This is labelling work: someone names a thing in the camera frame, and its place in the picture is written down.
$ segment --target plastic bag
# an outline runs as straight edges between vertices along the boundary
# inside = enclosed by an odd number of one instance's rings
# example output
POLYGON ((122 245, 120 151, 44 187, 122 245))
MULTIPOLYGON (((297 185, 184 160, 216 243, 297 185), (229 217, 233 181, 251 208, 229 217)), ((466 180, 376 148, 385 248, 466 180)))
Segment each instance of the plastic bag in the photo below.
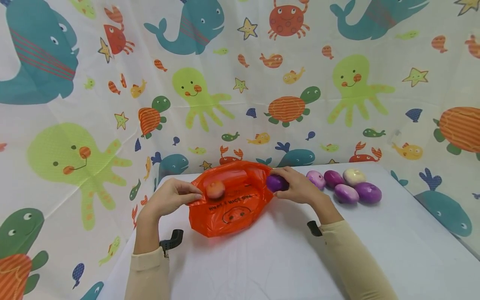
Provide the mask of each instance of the plastic bag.
POLYGON ((265 184, 271 169, 239 160, 202 173, 192 181, 204 193, 202 199, 188 204, 192 229, 211 238, 238 232, 253 224, 273 198, 265 184), (222 181, 225 185, 220 199, 206 196, 206 187, 213 181, 222 181))

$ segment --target orange fish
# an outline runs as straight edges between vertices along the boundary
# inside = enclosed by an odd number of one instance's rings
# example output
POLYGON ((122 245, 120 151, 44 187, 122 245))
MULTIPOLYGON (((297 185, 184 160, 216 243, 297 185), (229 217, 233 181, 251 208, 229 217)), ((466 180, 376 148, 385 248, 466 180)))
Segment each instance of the orange fish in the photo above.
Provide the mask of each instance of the orange fish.
POLYGON ((445 36, 436 36, 436 37, 432 40, 432 47, 433 47, 434 49, 440 50, 440 53, 447 52, 448 50, 445 49, 445 41, 446 41, 446 37, 445 37, 445 36))
POLYGON ((465 45, 468 45, 468 51, 473 57, 480 59, 480 44, 475 41, 474 35, 471 35, 470 39, 465 41, 465 45))
POLYGON ((265 66, 275 69, 280 67, 283 62, 283 57, 280 54, 272 54, 269 58, 266 59, 264 54, 262 53, 260 60, 264 62, 265 66))
POLYGON ((250 67, 250 65, 245 62, 245 57, 242 54, 239 54, 239 63, 245 66, 245 68, 250 67))
POLYGON ((157 67, 157 69, 163 70, 163 72, 166 72, 168 70, 168 69, 165 69, 165 67, 163 66, 160 60, 154 60, 153 64, 157 67))
POLYGON ((332 47, 330 46, 325 46, 322 48, 322 54, 325 56, 325 57, 328 57, 329 59, 333 59, 333 56, 332 56, 332 47))
POLYGON ((120 95, 120 91, 117 89, 117 86, 113 83, 113 81, 108 82, 108 88, 112 93, 120 95))
POLYGON ((120 82, 121 82, 121 86, 123 86, 124 88, 127 87, 127 83, 125 82, 125 76, 123 76, 123 73, 120 73, 120 82))

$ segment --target turtle flipper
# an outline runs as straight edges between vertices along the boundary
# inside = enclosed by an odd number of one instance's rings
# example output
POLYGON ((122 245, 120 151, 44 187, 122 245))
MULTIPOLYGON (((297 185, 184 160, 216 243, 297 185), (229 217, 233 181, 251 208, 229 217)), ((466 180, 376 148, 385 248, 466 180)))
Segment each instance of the turtle flipper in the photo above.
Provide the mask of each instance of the turtle flipper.
POLYGON ((36 284, 38 283, 39 279, 40 279, 40 274, 33 274, 33 275, 31 275, 27 278, 27 282, 25 284, 24 295, 33 291, 33 289, 36 287, 36 284))

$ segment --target octopus print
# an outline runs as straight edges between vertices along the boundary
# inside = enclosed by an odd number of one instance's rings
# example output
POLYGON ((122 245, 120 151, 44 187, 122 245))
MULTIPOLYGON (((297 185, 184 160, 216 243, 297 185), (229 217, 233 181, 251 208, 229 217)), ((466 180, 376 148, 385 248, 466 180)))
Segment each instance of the octopus print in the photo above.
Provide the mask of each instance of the octopus print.
POLYGON ((388 115, 388 110, 378 99, 378 93, 393 93, 395 88, 383 84, 368 85, 370 63, 363 55, 350 55, 342 59, 333 70, 333 82, 342 95, 340 103, 328 116, 329 124, 335 123, 340 113, 346 109, 345 125, 352 126, 353 108, 356 106, 360 115, 368 120, 370 115, 365 100, 369 100, 373 106, 383 115, 388 115))
POLYGON ((104 182, 125 186, 127 182, 112 167, 129 167, 132 162, 119 158, 121 143, 114 140, 101 152, 92 135, 82 126, 61 123, 44 129, 27 149, 30 167, 41 178, 78 186, 82 192, 81 211, 85 230, 95 226, 94 196, 107 210, 115 209, 104 182))
POLYGON ((223 126, 223 122, 215 114, 214 108, 230 119, 235 118, 231 112, 220 104, 221 101, 232 99, 232 96, 229 94, 209 94, 207 82, 198 70, 194 68, 180 69, 173 74, 172 83, 177 94, 185 99, 190 106, 186 119, 188 129, 193 127, 195 117, 198 116, 203 130, 208 132, 208 123, 204 114, 207 114, 218 126, 223 126))

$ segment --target white table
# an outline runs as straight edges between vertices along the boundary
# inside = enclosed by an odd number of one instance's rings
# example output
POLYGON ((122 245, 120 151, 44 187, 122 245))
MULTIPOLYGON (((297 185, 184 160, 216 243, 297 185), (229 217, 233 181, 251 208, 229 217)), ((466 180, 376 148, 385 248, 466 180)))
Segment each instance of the white table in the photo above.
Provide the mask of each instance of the white table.
MULTIPOLYGON (((336 206, 380 264, 400 299, 470 300, 480 297, 480 262, 413 196, 375 163, 295 168, 342 173, 359 168, 383 192, 378 206, 336 206)), ((176 178, 194 180, 198 174, 176 178)), ((206 238, 190 228, 188 208, 160 220, 160 238, 184 230, 183 243, 169 251, 172 300, 347 299, 325 252, 307 222, 306 205, 274 198, 249 229, 206 238)), ((99 300, 122 300, 134 235, 128 241, 99 300)))

